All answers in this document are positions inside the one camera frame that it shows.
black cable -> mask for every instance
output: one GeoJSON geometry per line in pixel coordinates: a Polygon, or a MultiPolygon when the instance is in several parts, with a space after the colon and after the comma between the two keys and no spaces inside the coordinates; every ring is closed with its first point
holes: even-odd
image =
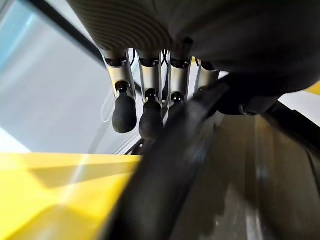
{"type": "Polygon", "coordinates": [[[167,61],[167,53],[168,53],[168,50],[162,50],[162,55],[163,55],[163,60],[162,60],[162,62],[161,62],[161,66],[164,64],[164,62],[165,62],[165,64],[167,65],[167,67],[169,67],[169,63],[168,63],[168,61],[167,61]]]}
{"type": "Polygon", "coordinates": [[[130,67],[134,64],[135,59],[136,59],[136,50],[133,49],[133,58],[132,58],[132,61],[130,62],[130,67]]]}
{"type": "MultiPolygon", "coordinates": [[[[75,41],[82,46],[91,57],[93,57],[99,64],[105,66],[103,57],[99,49],[88,40],[78,29],[68,22],[58,11],[56,11],[46,0],[26,0],[24,1],[35,8],[38,13],[46,17],[57,29],[62,30],[62,34],[75,41]]],[[[139,84],[134,82],[135,91],[142,94],[142,89],[139,84]]]]}

yellow surface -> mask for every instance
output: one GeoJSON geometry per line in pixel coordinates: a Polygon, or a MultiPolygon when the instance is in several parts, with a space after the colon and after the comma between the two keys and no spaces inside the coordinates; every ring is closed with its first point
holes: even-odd
{"type": "Polygon", "coordinates": [[[306,91],[312,94],[320,95],[320,81],[306,89],[306,91]]]}
{"type": "Polygon", "coordinates": [[[90,240],[138,156],[0,154],[0,239],[90,240]]]}

ribbed surface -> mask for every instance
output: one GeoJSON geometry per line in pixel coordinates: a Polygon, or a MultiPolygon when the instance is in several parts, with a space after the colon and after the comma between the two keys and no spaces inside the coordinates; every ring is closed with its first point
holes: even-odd
{"type": "Polygon", "coordinates": [[[92,39],[104,50],[170,49],[167,30],[137,2],[68,0],[92,39]]]}

wire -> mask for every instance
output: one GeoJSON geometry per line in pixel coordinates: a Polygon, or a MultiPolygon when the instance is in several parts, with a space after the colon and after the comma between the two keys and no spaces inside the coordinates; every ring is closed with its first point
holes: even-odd
{"type": "Polygon", "coordinates": [[[112,115],[113,115],[114,110],[115,110],[116,102],[115,102],[115,100],[112,98],[112,100],[111,100],[111,104],[112,104],[111,110],[109,111],[109,113],[108,113],[108,115],[107,115],[107,118],[106,118],[106,119],[104,118],[104,110],[105,110],[105,108],[106,108],[106,104],[107,104],[107,102],[110,102],[110,101],[108,101],[108,100],[109,100],[109,98],[112,97],[112,95],[113,95],[113,91],[111,90],[111,91],[109,91],[108,94],[106,95],[106,97],[105,97],[105,99],[104,99],[104,102],[103,102],[103,104],[102,104],[102,106],[101,106],[101,108],[100,108],[100,120],[101,120],[101,122],[103,122],[103,123],[107,123],[107,122],[109,122],[109,121],[111,120],[112,115]]]}
{"type": "Polygon", "coordinates": [[[132,67],[132,65],[134,64],[135,59],[136,59],[136,50],[133,49],[133,58],[132,58],[132,61],[130,62],[130,67],[132,67]]]}
{"type": "Polygon", "coordinates": [[[162,50],[162,55],[163,55],[163,60],[162,60],[162,62],[161,62],[161,66],[164,64],[164,62],[165,62],[165,64],[167,65],[167,67],[169,67],[169,63],[168,63],[168,61],[167,61],[167,53],[168,53],[168,50],[162,50]]]}

robotic hand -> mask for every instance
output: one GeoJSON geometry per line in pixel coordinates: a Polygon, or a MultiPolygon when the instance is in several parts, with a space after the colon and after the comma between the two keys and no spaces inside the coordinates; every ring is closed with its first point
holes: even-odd
{"type": "Polygon", "coordinates": [[[126,49],[139,54],[144,102],[140,134],[158,138],[118,202],[103,239],[166,239],[202,154],[191,139],[217,110],[257,115],[320,76],[320,2],[311,0],[68,0],[101,49],[116,100],[117,132],[136,123],[126,49]],[[161,50],[170,51],[169,119],[163,129],[161,50]],[[191,57],[199,59],[186,103],[191,57]],[[217,81],[219,71],[229,75],[217,81]]]}

